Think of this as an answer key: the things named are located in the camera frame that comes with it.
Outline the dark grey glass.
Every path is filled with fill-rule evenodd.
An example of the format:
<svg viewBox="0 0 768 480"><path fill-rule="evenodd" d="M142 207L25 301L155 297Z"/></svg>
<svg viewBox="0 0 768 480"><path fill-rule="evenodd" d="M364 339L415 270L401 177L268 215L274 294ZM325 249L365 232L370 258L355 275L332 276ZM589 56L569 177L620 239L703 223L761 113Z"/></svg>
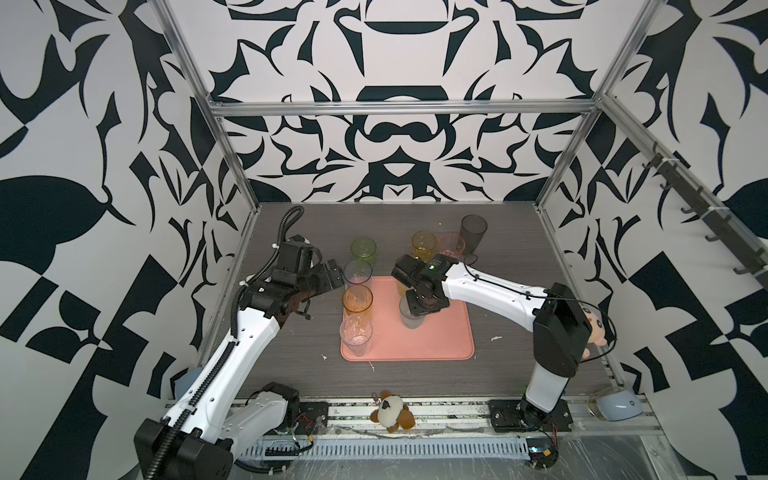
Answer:
<svg viewBox="0 0 768 480"><path fill-rule="evenodd" d="M480 215L469 214L462 218L459 234L465 242L465 255L475 252L487 230L488 223Z"/></svg>

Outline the pink rectangular tray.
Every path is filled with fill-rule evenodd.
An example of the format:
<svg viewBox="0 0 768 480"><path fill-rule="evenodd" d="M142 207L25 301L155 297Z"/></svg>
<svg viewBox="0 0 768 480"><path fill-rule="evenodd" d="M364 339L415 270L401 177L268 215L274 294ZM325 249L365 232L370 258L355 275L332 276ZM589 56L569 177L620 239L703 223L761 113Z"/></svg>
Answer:
<svg viewBox="0 0 768 480"><path fill-rule="evenodd" d="M461 301L429 314L416 328L401 320L398 282L392 277L371 279L372 335L361 355L343 343L342 357L350 362L408 362L467 360L475 354L467 306Z"/></svg>

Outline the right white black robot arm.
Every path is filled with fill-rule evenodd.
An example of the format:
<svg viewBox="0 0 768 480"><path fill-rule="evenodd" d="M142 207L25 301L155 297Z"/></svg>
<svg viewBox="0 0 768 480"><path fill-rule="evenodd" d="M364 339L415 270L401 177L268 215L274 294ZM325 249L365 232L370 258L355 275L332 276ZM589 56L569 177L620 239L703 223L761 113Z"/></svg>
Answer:
<svg viewBox="0 0 768 480"><path fill-rule="evenodd" d="M564 284L516 284L441 254L428 262L403 255L392 276L407 288L409 312L415 316L438 313L461 301L530 332L535 365L521 409L531 415L543 417L555 409L596 329L586 305Z"/></svg>

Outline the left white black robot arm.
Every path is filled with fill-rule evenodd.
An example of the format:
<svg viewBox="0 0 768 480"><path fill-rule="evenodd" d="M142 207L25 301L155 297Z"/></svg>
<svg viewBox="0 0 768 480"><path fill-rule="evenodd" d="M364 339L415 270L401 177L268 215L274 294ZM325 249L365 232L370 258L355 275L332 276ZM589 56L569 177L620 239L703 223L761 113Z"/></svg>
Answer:
<svg viewBox="0 0 768 480"><path fill-rule="evenodd" d="M256 361L285 321L308 318L312 298L344 286L343 269L296 235L273 247L266 268L242 281L230 307L230 329L198 377L160 420L134 436L146 479L226 479L243 453L283 428L295 390L272 384L237 412L231 406Z"/></svg>

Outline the tall green glass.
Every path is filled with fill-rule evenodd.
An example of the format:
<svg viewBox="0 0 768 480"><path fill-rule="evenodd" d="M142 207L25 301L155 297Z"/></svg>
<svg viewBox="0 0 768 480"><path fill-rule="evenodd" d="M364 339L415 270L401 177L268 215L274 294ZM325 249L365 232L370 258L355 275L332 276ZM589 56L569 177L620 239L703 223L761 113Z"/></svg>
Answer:
<svg viewBox="0 0 768 480"><path fill-rule="evenodd" d="M406 294L406 292L409 290L409 286L407 286L407 285L403 284L402 282L400 282L399 280L397 280L396 281L396 289L397 289L398 295L400 297L403 297Z"/></svg>

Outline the orange translucent glass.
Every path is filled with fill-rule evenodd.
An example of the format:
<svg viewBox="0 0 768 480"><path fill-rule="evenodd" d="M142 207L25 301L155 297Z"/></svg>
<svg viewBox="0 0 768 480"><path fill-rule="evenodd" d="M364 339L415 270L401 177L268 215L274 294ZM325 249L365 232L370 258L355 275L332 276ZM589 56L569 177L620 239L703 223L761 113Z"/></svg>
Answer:
<svg viewBox="0 0 768 480"><path fill-rule="evenodd" d="M373 293L365 285L352 285L342 295L344 315L348 319L370 321L373 316Z"/></svg>

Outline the teal translucent glass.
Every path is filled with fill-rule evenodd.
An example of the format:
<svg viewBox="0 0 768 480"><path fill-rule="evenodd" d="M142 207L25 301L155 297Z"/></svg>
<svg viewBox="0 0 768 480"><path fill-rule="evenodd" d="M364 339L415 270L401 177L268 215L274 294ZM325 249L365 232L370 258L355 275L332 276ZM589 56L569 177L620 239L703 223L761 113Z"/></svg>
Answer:
<svg viewBox="0 0 768 480"><path fill-rule="evenodd" d="M407 298L403 296L399 302L400 318L403 325L409 329L419 328L424 319L424 315L414 315L409 308Z"/></svg>

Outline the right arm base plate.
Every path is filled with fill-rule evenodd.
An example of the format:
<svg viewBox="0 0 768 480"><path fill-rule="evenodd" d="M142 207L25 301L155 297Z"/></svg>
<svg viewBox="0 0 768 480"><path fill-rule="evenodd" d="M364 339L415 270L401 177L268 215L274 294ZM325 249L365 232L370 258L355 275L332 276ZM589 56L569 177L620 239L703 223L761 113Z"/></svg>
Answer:
<svg viewBox="0 0 768 480"><path fill-rule="evenodd" d="M492 428L497 433L570 432L573 424L568 403L560 399L549 413L537 409L526 399L492 399L487 402Z"/></svg>

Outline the short green glass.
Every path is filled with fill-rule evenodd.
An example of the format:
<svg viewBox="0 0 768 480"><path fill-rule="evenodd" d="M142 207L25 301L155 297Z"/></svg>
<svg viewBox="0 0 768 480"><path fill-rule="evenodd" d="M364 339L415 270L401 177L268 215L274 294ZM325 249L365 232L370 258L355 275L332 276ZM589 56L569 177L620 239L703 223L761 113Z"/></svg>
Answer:
<svg viewBox="0 0 768 480"><path fill-rule="evenodd" d="M350 251L355 259L363 260L371 266L376 265L378 246L369 237L356 238L350 245Z"/></svg>

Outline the blue translucent glass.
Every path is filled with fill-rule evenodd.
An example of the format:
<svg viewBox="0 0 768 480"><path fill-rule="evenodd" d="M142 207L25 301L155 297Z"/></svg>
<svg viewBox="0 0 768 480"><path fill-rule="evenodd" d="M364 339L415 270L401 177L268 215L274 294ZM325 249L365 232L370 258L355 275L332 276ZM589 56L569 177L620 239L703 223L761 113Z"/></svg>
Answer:
<svg viewBox="0 0 768 480"><path fill-rule="evenodd" d="M353 259L345 264L342 274L347 287L369 287L373 277L373 267L366 260Z"/></svg>

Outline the clear glass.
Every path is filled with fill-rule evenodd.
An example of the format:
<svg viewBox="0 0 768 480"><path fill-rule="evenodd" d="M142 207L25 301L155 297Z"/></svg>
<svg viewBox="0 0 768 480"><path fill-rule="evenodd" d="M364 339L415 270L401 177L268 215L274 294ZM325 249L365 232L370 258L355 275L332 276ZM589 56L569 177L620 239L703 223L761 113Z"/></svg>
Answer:
<svg viewBox="0 0 768 480"><path fill-rule="evenodd" d="M355 356L362 357L373 337L373 324L359 316L345 318L339 329L341 342Z"/></svg>

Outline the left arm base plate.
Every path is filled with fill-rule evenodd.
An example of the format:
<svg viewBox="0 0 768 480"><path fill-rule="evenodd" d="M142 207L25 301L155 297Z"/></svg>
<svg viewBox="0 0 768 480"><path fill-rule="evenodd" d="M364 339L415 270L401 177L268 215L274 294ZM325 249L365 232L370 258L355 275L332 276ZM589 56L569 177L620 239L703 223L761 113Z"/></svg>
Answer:
<svg viewBox="0 0 768 480"><path fill-rule="evenodd" d="M296 435L310 435L327 425L330 404L325 401L300 401L288 405L283 429Z"/></svg>

